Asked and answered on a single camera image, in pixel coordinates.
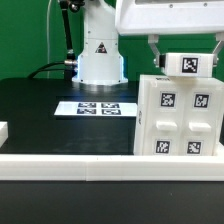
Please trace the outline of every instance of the green wall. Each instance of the green wall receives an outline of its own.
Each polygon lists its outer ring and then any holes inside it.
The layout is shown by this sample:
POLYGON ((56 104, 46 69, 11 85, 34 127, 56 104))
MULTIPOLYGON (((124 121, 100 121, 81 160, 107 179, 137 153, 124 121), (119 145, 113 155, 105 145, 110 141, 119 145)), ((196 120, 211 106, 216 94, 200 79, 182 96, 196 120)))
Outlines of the green wall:
MULTIPOLYGON (((106 0, 115 6, 116 0, 106 0)), ((26 77, 47 63, 47 9, 48 0, 7 1, 0 3, 0 79, 26 77)), ((83 14, 69 13, 73 45, 76 54, 82 51, 83 14)), ((50 10, 50 61, 64 60, 66 55, 63 22, 57 0, 52 0, 50 10)), ((161 36, 159 49, 169 52, 209 53, 215 47, 214 35, 161 36)), ((120 53, 125 57, 125 71, 129 80, 138 80, 141 73, 161 74, 153 65, 154 56, 147 37, 120 37, 120 53)), ((214 76, 224 81, 224 50, 214 69, 214 76)), ((62 77, 53 73, 50 77, 62 77)))

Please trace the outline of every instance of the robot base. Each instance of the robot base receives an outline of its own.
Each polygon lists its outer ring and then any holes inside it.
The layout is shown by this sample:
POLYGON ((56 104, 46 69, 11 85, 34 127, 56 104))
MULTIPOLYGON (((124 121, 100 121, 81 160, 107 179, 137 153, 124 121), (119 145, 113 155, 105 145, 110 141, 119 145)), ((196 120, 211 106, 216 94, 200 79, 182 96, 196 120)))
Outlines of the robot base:
POLYGON ((88 91, 108 92, 115 91, 118 89, 126 89, 128 87, 128 79, 88 81, 73 78, 72 85, 75 88, 80 88, 88 91))

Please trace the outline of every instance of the white box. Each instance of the white box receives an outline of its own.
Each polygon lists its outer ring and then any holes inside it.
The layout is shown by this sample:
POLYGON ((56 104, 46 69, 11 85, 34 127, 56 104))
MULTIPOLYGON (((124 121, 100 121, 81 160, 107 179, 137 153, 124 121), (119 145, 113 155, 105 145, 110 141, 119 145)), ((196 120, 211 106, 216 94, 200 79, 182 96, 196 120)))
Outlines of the white box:
POLYGON ((0 147, 8 138, 8 124, 7 122, 0 122, 0 147))
POLYGON ((135 155, 214 155, 224 85, 214 78, 142 75, 135 155))

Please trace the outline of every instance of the black cable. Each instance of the black cable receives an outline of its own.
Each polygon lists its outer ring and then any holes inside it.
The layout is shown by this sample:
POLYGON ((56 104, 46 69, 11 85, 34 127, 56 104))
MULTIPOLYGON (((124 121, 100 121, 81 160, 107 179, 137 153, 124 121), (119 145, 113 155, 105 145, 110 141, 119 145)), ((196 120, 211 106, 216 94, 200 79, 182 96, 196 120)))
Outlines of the black cable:
POLYGON ((71 0, 70 3, 69 3, 69 9, 70 9, 72 12, 76 13, 76 12, 78 12, 78 11, 80 10, 80 8, 81 8, 82 6, 84 6, 84 5, 85 5, 84 0, 71 0))
POLYGON ((32 72, 31 74, 29 74, 27 76, 28 79, 32 79, 37 73, 39 73, 40 71, 44 70, 45 68, 49 68, 51 66, 55 66, 55 65, 62 65, 64 64, 63 61, 57 61, 57 62, 52 62, 52 63, 49 63, 49 64, 46 64, 40 68, 38 68, 36 71, 32 72))
POLYGON ((71 50, 71 49, 73 49, 73 46, 72 46, 70 24, 69 24, 69 19, 68 19, 68 11, 62 10, 62 16, 63 16, 63 21, 64 21, 67 50, 71 50))
POLYGON ((38 74, 40 72, 52 72, 52 71, 73 71, 72 69, 63 69, 63 68, 53 68, 53 69, 42 69, 42 70, 37 70, 33 73, 38 74))

